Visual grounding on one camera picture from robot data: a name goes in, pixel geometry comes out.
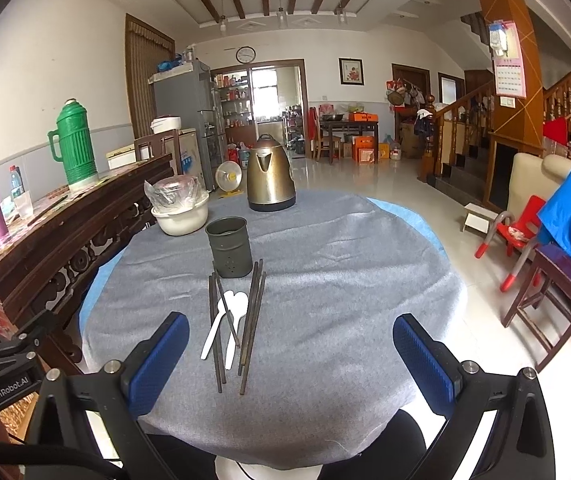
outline red plastic chair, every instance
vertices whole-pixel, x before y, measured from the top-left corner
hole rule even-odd
[[[537,215],[544,205],[544,199],[539,196],[532,195],[530,200],[527,201],[527,205],[517,221],[515,221],[515,216],[510,211],[499,213],[499,216],[497,216],[490,227],[485,240],[483,240],[483,243],[474,254],[476,258],[482,257],[488,249],[489,243],[492,241],[496,232],[499,232],[499,234],[505,238],[505,241],[507,242],[508,256],[512,256],[515,248],[521,251],[521,256],[519,257],[516,265],[512,268],[512,271],[508,274],[504,282],[501,283],[501,292],[507,291],[512,286],[517,278],[517,274],[525,264],[528,254],[539,244],[536,234],[541,227],[541,221]],[[527,240],[520,240],[519,238],[512,236],[509,232],[510,228],[521,231]],[[535,277],[534,285],[537,284],[536,282],[538,282],[538,280],[539,276],[537,275]]]

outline blue gripper pad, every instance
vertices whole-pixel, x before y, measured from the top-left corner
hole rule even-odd
[[[190,339],[190,323],[171,312],[156,332],[139,342],[124,361],[121,391],[134,418],[152,411]]]
[[[411,314],[396,318],[392,338],[430,409],[449,418],[462,383],[454,355],[443,343],[432,339]]]

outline green thermos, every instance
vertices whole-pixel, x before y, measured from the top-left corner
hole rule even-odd
[[[88,111],[76,99],[69,99],[60,111],[56,125],[57,129],[47,134],[52,156],[57,162],[63,163],[72,192],[86,189],[98,181],[89,135]],[[60,156],[54,149],[55,136],[59,137]]]

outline brass kettle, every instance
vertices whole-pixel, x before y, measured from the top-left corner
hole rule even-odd
[[[248,160],[248,203],[254,211],[280,211],[296,202],[290,161],[283,146],[261,135]]]

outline brown curtain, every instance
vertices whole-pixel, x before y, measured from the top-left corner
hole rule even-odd
[[[150,135],[156,117],[154,92],[148,79],[156,66],[174,59],[174,40],[127,14],[125,17],[125,77],[134,138]]]

